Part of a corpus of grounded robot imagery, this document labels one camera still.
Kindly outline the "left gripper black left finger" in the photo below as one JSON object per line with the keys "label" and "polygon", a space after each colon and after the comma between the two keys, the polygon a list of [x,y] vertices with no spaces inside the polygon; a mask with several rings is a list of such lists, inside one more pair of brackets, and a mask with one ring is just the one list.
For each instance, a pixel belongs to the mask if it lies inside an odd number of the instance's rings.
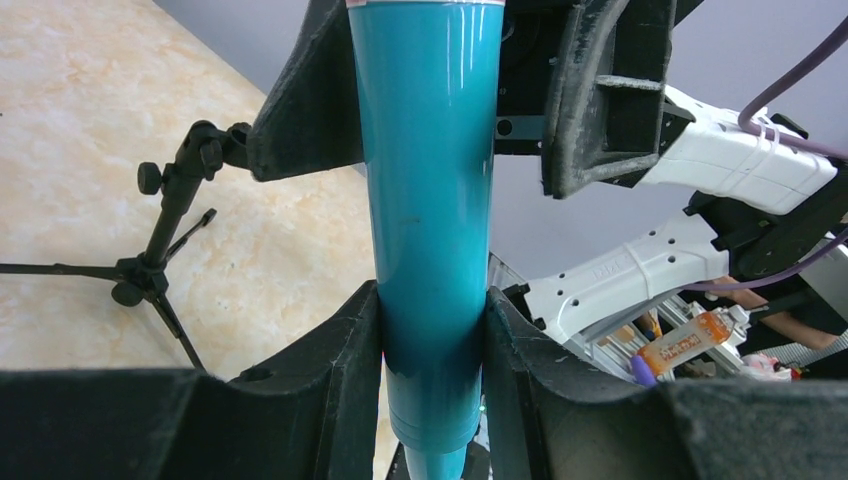
{"label": "left gripper black left finger", "polygon": [[5,371],[5,479],[369,479],[376,285],[231,381],[189,369]]}

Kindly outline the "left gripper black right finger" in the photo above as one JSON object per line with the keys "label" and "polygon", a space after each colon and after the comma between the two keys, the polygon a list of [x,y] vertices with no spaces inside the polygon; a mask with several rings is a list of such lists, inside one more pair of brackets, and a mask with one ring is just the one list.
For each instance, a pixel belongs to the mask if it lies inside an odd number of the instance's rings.
{"label": "left gripper black right finger", "polygon": [[839,381],[678,380],[596,369],[487,295],[483,389],[497,479],[843,479]]}

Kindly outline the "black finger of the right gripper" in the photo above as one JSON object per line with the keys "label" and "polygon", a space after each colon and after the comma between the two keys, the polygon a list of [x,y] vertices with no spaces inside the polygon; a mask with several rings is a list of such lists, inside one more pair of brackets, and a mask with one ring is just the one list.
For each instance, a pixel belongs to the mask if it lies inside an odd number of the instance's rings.
{"label": "black finger of the right gripper", "polygon": [[659,160],[673,1],[578,1],[569,11],[549,85],[542,136],[545,195]]}
{"label": "black finger of the right gripper", "polygon": [[247,136],[254,179],[271,182],[363,161],[347,7],[311,1],[284,68]]}

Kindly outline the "small black tripod stand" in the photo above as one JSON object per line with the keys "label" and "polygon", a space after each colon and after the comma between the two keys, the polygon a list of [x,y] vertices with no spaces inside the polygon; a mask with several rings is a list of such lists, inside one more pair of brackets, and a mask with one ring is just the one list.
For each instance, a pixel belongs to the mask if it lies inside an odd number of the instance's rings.
{"label": "small black tripod stand", "polygon": [[205,369],[186,334],[168,297],[166,268],[189,238],[207,226],[217,211],[207,210],[182,236],[176,235],[181,220],[189,211],[204,181],[212,181],[224,165],[247,168],[247,135],[250,125],[235,123],[221,130],[212,122],[199,120],[188,130],[175,159],[159,168],[154,162],[142,162],[137,170],[137,186],[143,195],[162,195],[161,212],[144,251],[135,257],[121,258],[113,266],[80,266],[62,263],[50,265],[3,263],[6,275],[77,276],[111,281],[112,299],[135,307],[146,301],[160,316],[180,343],[191,365]]}

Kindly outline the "person forearm in background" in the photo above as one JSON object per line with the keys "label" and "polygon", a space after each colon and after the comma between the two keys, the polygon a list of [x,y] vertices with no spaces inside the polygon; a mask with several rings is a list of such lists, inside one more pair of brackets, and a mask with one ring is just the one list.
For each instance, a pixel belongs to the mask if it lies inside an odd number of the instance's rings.
{"label": "person forearm in background", "polygon": [[[726,297],[747,310],[763,306],[767,300],[751,289],[711,290],[717,297]],[[759,321],[771,330],[812,350],[822,350],[837,341],[838,336],[802,323],[790,313],[779,312]]]}

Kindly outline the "turquoise toy microphone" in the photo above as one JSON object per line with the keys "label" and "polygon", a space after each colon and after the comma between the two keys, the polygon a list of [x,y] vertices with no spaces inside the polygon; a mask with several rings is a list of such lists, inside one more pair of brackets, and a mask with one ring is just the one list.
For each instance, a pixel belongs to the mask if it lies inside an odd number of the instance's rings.
{"label": "turquoise toy microphone", "polygon": [[392,429],[457,479],[480,416],[501,1],[351,1]]}

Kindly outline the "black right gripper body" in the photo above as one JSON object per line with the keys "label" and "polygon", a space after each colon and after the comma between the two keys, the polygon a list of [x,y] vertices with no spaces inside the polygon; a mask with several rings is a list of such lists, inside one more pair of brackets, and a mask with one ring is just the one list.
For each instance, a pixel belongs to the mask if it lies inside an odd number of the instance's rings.
{"label": "black right gripper body", "polygon": [[[507,2],[498,83],[497,154],[541,153],[549,85],[567,16],[576,2]],[[696,1],[673,2],[674,27],[699,5]]]}

